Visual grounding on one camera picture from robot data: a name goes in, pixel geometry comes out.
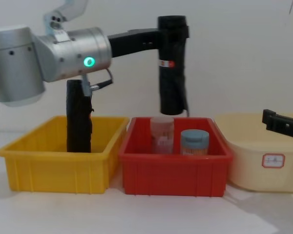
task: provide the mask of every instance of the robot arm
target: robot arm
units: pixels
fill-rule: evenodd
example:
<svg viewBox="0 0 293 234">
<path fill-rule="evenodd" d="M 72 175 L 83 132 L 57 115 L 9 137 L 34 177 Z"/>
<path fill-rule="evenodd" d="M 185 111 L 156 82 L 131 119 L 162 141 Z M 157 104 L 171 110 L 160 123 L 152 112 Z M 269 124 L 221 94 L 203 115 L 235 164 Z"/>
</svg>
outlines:
<svg viewBox="0 0 293 234">
<path fill-rule="evenodd" d="M 48 34 L 35 36 L 26 26 L 0 29 L 0 102 L 37 101 L 45 82 L 82 76 L 85 96 L 112 83 L 113 57 L 143 50 L 159 51 L 161 112 L 177 115 L 188 110 L 184 56 L 188 35 L 186 18 L 158 18 L 157 29 L 131 30 L 107 37 L 99 28 L 67 32 L 62 22 L 84 12 L 87 0 L 66 4 L 44 16 Z M 87 74 L 106 69 L 111 79 L 90 85 Z"/>
</svg>

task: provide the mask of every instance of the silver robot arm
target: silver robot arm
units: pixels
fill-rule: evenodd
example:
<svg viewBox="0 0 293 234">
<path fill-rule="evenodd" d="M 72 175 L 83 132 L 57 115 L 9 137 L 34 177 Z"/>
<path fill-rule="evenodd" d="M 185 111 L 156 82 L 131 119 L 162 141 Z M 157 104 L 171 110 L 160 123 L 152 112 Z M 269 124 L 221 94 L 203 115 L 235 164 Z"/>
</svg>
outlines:
<svg viewBox="0 0 293 234">
<path fill-rule="evenodd" d="M 108 38 L 99 28 L 66 32 L 62 27 L 62 22 L 82 15 L 87 2 L 67 0 L 46 14 L 46 36 L 36 36 L 26 26 L 0 29 L 0 102 L 8 106 L 36 102 L 45 90 L 43 81 L 75 76 L 82 76 L 86 96 L 98 89 L 90 86 L 86 74 L 109 68 Z"/>
</svg>

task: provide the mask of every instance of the white table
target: white table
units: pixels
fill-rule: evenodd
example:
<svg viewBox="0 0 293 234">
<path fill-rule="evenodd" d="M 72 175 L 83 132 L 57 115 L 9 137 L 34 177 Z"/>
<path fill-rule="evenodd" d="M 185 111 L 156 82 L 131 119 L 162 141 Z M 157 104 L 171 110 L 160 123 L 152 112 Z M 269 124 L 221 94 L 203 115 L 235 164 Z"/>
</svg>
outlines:
<svg viewBox="0 0 293 234">
<path fill-rule="evenodd" d="M 22 133 L 0 133 L 0 147 Z M 293 195 L 227 186 L 223 198 L 16 193 L 0 158 L 0 234 L 293 234 Z"/>
</svg>

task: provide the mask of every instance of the green indicator light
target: green indicator light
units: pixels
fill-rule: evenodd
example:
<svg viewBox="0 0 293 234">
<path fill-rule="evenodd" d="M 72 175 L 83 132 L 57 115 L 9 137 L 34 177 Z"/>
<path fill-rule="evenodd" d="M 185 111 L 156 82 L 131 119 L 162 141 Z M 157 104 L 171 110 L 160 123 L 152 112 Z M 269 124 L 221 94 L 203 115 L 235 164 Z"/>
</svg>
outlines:
<svg viewBox="0 0 293 234">
<path fill-rule="evenodd" d="M 93 57 L 86 57 L 84 59 L 84 65 L 86 67 L 93 67 L 95 63 L 96 63 L 96 61 Z"/>
</svg>

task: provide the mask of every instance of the clear plastic jar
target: clear plastic jar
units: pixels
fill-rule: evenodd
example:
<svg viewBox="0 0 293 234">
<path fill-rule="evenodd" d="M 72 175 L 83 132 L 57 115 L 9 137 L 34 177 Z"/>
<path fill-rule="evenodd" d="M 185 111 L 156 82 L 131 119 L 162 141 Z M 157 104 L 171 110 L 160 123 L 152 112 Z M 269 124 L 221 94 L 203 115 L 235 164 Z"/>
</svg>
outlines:
<svg viewBox="0 0 293 234">
<path fill-rule="evenodd" d="M 180 153 L 182 155 L 207 155 L 208 149 L 208 132 L 197 129 L 189 129 L 181 132 Z"/>
<path fill-rule="evenodd" d="M 152 152 L 172 154 L 174 143 L 174 119 L 172 117 L 153 117 L 150 122 Z"/>
</svg>

